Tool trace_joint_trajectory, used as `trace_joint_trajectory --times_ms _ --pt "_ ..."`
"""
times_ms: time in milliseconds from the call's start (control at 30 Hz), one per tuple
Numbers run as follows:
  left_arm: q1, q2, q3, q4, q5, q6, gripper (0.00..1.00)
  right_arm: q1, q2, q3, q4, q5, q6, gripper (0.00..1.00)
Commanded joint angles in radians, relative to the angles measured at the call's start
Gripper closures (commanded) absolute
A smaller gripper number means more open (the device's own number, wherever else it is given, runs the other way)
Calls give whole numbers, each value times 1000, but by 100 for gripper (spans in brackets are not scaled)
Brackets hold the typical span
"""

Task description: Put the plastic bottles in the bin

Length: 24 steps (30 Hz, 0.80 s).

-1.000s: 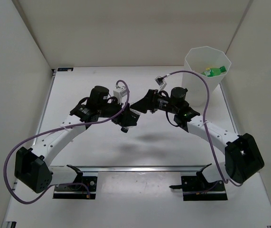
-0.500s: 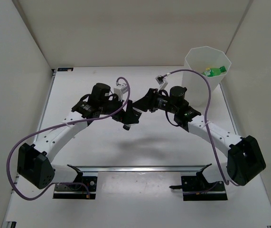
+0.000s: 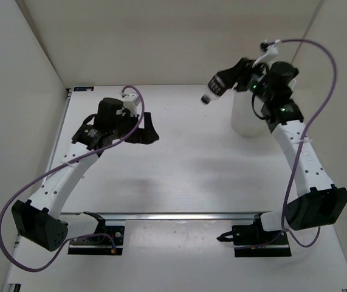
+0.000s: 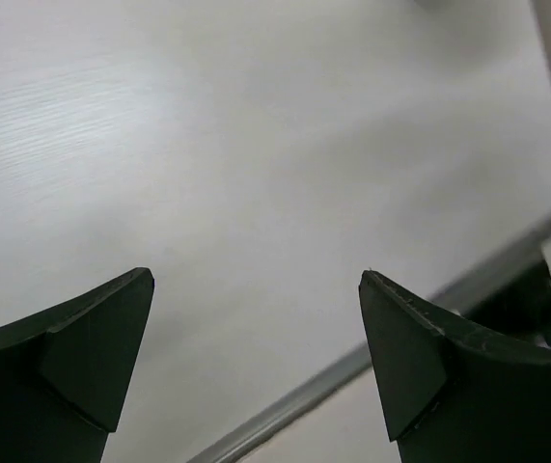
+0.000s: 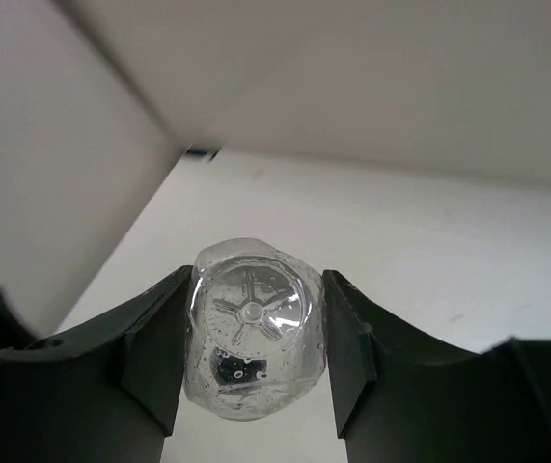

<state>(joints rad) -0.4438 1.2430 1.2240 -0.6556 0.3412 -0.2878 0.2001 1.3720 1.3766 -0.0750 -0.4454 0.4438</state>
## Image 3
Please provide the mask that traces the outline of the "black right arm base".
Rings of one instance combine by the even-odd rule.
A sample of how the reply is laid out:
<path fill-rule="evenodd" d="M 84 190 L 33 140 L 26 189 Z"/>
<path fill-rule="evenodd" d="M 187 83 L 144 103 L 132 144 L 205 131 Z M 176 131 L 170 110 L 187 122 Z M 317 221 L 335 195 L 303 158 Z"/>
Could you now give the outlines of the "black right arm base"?
<path fill-rule="evenodd" d="M 259 215 L 250 224 L 235 224 L 216 238 L 222 243 L 233 243 L 236 258 L 291 257 L 284 231 L 265 231 Z"/>

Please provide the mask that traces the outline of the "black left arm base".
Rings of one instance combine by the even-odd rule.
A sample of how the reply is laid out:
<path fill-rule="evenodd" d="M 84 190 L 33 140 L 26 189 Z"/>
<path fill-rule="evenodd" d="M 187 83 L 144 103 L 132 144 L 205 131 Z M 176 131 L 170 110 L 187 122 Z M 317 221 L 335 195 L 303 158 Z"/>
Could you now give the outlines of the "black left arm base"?
<path fill-rule="evenodd" d="M 125 225 L 109 223 L 93 212 L 68 219 L 71 240 L 67 253 L 78 256 L 120 256 L 123 253 Z"/>

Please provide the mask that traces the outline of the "black label clear bottle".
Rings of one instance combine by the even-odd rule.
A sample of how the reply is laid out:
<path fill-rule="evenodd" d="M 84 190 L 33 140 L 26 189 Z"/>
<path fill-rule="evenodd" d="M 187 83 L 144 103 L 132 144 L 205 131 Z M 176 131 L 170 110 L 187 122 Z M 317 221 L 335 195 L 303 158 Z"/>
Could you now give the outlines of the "black label clear bottle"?
<path fill-rule="evenodd" d="M 223 96 L 228 89 L 230 89 L 228 81 L 225 79 L 225 76 L 218 72 L 207 83 L 201 102 L 204 105 L 208 105 L 210 102 Z"/>

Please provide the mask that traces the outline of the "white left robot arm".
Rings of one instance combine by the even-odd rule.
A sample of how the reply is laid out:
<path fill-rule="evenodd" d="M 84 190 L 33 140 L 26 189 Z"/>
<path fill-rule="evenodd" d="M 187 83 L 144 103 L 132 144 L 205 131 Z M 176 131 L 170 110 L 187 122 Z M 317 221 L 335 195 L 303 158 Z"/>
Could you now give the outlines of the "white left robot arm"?
<path fill-rule="evenodd" d="M 102 155 L 102 148 L 115 140 L 145 145 L 159 140 L 151 114 L 138 115 L 140 103 L 141 98 L 135 93 L 123 94 L 121 99 L 105 97 L 98 104 L 97 113 L 85 118 L 72 136 L 61 170 L 49 175 L 27 201 L 17 200 L 13 204 L 12 215 L 22 237 L 48 251 L 57 250 L 69 238 L 83 235 L 92 243 L 105 239 L 103 217 L 92 212 L 69 218 L 60 214 L 75 186 Z"/>

